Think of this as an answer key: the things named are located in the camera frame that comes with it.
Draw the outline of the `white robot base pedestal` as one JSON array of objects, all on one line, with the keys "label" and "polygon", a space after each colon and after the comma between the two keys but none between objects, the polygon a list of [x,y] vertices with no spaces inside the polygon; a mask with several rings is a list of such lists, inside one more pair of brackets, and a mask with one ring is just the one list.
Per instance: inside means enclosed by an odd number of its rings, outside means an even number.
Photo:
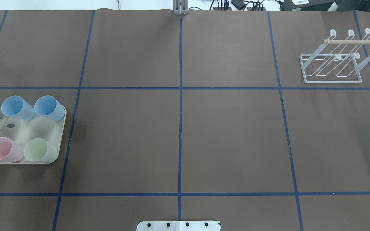
[{"label": "white robot base pedestal", "polygon": [[220,231],[220,221],[144,221],[139,222],[137,231]]}]

